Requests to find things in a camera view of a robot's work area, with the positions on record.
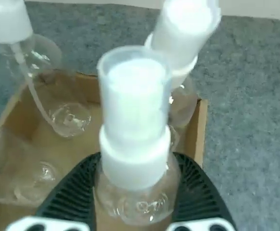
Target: pump sprayer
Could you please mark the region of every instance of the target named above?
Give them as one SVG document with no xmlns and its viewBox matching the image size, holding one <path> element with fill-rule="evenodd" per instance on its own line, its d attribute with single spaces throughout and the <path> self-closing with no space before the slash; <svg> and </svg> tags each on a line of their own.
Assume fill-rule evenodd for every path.
<svg viewBox="0 0 280 231">
<path fill-rule="evenodd" d="M 159 222 L 173 211 L 180 170 L 169 153 L 170 69 L 143 46 L 107 52 L 98 62 L 104 124 L 96 198 L 126 224 Z"/>
<path fill-rule="evenodd" d="M 49 124 L 52 124 L 38 98 L 32 78 L 29 76 L 30 71 L 20 45 L 21 41 L 28 39 L 32 35 L 33 29 L 26 11 L 25 2 L 23 0 L 0 0 L 0 44 L 10 46 L 39 111 L 44 119 Z"/>
<path fill-rule="evenodd" d="M 16 75 L 24 77 L 38 110 L 54 131 L 63 137 L 84 131 L 90 122 L 89 111 L 83 105 L 85 100 L 79 100 L 79 91 L 72 89 L 74 82 L 62 84 L 63 79 L 70 77 L 67 72 L 58 74 L 62 53 L 54 42 L 33 33 L 24 0 L 0 0 L 0 53 L 16 66 Z M 52 97 L 51 88 L 47 86 L 39 94 L 35 86 L 39 75 L 57 81 L 52 90 L 54 85 L 60 88 L 65 101 Z"/>
</svg>

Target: clear plastic cap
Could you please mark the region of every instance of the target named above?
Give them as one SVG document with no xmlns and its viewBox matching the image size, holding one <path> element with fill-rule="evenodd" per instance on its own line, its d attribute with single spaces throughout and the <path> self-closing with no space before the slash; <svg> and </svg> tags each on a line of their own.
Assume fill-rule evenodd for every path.
<svg viewBox="0 0 280 231">
<path fill-rule="evenodd" d="M 17 43 L 32 34 L 24 0 L 0 0 L 0 43 Z"/>
<path fill-rule="evenodd" d="M 105 134 L 115 149 L 154 145 L 164 135 L 171 72 L 162 56 L 143 46 L 104 54 L 97 65 Z"/>
</svg>

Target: cardboard box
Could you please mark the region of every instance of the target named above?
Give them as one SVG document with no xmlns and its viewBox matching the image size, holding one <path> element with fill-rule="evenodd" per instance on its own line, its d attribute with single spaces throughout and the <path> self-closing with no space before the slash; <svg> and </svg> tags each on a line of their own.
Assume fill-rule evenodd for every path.
<svg viewBox="0 0 280 231">
<path fill-rule="evenodd" d="M 89 104 L 92 121 L 84 134 L 72 139 L 59 137 L 39 115 L 31 94 L 26 86 L 15 94 L 8 102 L 1 115 L 0 126 L 8 128 L 15 135 L 27 140 L 31 144 L 42 148 L 43 154 L 55 163 L 65 175 L 87 155 L 99 151 L 98 133 L 102 124 L 102 110 L 100 108 L 99 85 L 96 76 L 77 73 L 76 82 L 81 88 Z M 194 115 L 186 130 L 186 141 L 178 146 L 179 152 L 192 157 L 202 166 L 204 154 L 204 137 L 207 116 L 207 101 L 199 100 Z M 35 209 L 13 205 L 0 205 L 0 231 L 20 217 L 34 214 Z M 99 231 L 110 230 L 113 225 L 116 230 L 131 230 L 117 221 L 110 221 L 105 214 L 98 216 Z M 164 230 L 164 226 L 139 228 L 136 230 Z"/>
</svg>

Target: white pump head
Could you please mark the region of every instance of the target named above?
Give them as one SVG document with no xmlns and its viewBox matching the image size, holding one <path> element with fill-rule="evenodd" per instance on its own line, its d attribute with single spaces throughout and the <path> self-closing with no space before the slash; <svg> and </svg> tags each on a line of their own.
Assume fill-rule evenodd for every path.
<svg viewBox="0 0 280 231">
<path fill-rule="evenodd" d="M 33 34 L 24 0 L 0 0 L 0 44 L 13 44 Z"/>
<path fill-rule="evenodd" d="M 165 172 L 169 153 L 170 69 L 160 55 L 143 46 L 113 49 L 97 69 L 103 171 L 121 188 L 153 186 Z"/>
</svg>

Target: bottle neck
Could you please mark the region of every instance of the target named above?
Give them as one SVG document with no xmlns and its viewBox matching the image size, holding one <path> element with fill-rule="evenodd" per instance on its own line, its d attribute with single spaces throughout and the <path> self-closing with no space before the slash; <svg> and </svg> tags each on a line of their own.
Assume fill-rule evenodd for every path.
<svg viewBox="0 0 280 231">
<path fill-rule="evenodd" d="M 25 40 L 19 42 L 21 50 L 24 56 L 28 56 L 35 48 L 35 36 L 34 34 Z M 14 52 L 10 44 L 0 43 L 0 54 L 6 58 L 14 58 Z"/>
</svg>

